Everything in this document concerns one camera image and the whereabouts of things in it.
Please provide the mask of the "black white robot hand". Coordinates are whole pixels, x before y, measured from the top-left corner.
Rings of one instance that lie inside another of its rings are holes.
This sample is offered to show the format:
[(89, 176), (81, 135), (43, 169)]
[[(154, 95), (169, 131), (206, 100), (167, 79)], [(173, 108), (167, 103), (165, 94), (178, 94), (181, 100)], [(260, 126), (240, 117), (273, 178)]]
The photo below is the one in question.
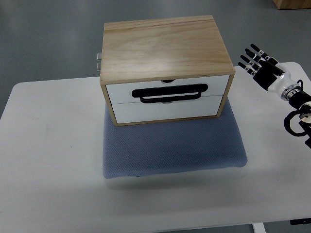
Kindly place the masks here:
[(253, 77), (264, 90), (277, 93), (284, 98), (293, 89), (300, 90), (299, 85), (291, 79), (289, 71), (274, 57), (268, 55), (255, 44), (246, 48), (246, 55), (241, 55), (243, 62), (238, 65)]

